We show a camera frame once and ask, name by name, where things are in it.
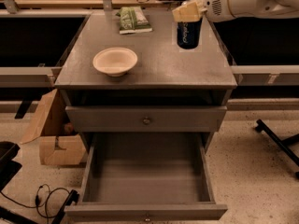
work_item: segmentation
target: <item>brown cardboard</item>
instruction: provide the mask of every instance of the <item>brown cardboard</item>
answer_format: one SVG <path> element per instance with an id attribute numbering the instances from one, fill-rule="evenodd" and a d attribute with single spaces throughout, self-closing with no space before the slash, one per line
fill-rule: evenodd
<path id="1" fill-rule="evenodd" d="M 21 144 L 38 138 L 41 164 L 80 164 L 86 153 L 85 146 L 79 135 L 62 136 L 66 122 L 64 99 L 58 90 L 53 90 L 39 101 Z"/>
<path id="2" fill-rule="evenodd" d="M 58 90 L 44 94 L 38 102 L 36 112 L 31 118 L 21 144 L 29 143 L 40 136 L 57 136 L 63 131 L 65 103 Z"/>

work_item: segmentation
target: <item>floor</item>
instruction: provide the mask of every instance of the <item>floor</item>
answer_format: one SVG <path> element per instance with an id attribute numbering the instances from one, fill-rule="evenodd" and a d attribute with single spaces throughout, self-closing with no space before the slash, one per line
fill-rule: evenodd
<path id="1" fill-rule="evenodd" d="M 31 117 L 32 113 L 27 113 L 24 119 L 14 119 L 12 113 L 0 113 L 0 140 L 18 144 Z M 299 223 L 299 180 L 294 175 L 299 167 L 265 133 L 255 132 L 257 119 L 262 119 L 281 138 L 298 132 L 297 110 L 229 111 L 206 154 L 215 200 L 227 204 L 228 211 L 219 221 L 196 223 Z M 20 147 L 14 160 L 20 162 L 22 168 L 3 189 L 4 194 L 20 203 L 34 205 L 38 187 L 43 184 L 51 189 L 79 190 L 84 164 L 74 167 L 40 165 L 37 140 Z M 46 187 L 39 191 L 42 199 L 46 193 Z M 51 196 L 51 215 L 60 208 L 66 194 L 58 190 Z M 20 207 L 2 195 L 0 205 L 37 223 L 47 223 L 34 208 Z M 74 222 L 65 217 L 62 223 Z"/>

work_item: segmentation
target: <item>drawer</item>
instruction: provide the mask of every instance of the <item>drawer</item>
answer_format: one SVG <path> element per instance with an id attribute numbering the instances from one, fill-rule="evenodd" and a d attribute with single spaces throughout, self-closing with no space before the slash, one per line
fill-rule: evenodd
<path id="1" fill-rule="evenodd" d="M 217 220 L 204 148 L 196 133 L 97 133 L 75 221 Z"/>
<path id="2" fill-rule="evenodd" d="M 216 132 L 225 106 L 68 106 L 78 132 Z"/>

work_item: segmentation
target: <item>black cable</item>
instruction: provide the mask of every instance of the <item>black cable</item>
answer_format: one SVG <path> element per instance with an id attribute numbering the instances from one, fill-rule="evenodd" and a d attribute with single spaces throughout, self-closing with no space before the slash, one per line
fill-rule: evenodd
<path id="1" fill-rule="evenodd" d="M 44 187 L 47 187 L 48 188 L 48 196 L 45 200 L 45 202 L 43 202 L 42 204 L 40 204 L 40 200 L 39 200 L 39 191 L 44 188 Z M 43 184 L 41 186 L 39 186 L 37 192 L 36 192 L 36 199 L 35 199 L 35 203 L 36 203 L 36 206 L 29 206 L 29 205 L 25 205 L 25 204 L 22 204 L 22 203 L 19 203 L 11 198 L 9 198 L 6 194 L 4 194 L 2 191 L 0 191 L 0 193 L 5 197 L 7 198 L 8 200 L 12 201 L 13 203 L 17 204 L 17 205 L 20 205 L 22 207 L 25 207 L 25 208 L 35 208 L 37 213 L 43 217 L 43 218 L 46 218 L 47 219 L 47 223 L 49 223 L 49 219 L 51 218 L 55 218 L 57 216 L 57 214 L 55 216 L 50 216 L 49 213 L 48 213 L 48 202 L 49 202 L 49 199 L 50 199 L 50 196 L 57 190 L 64 190 L 66 191 L 68 194 L 70 194 L 69 190 L 65 189 L 65 188 L 57 188 L 57 189 L 54 189 L 54 190 L 50 190 L 50 186 L 48 184 Z M 42 206 L 45 206 L 45 215 L 43 215 L 38 208 L 42 207 Z"/>
<path id="2" fill-rule="evenodd" d="M 13 203 L 17 204 L 17 205 L 20 205 L 22 207 L 25 207 L 25 208 L 36 208 L 36 206 L 29 206 L 29 205 L 24 205 L 22 203 L 19 203 L 17 201 L 14 201 L 13 199 L 9 198 L 6 194 L 4 194 L 2 191 L 0 191 L 1 195 L 4 196 L 6 199 L 9 199 L 10 201 L 12 201 Z"/>

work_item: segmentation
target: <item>white bowl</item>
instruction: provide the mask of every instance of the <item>white bowl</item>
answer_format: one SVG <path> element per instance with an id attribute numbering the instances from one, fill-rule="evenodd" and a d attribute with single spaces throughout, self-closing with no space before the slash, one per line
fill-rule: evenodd
<path id="1" fill-rule="evenodd" d="M 130 49 L 104 49 L 93 58 L 93 66 L 111 77 L 120 77 L 137 64 L 137 55 Z"/>

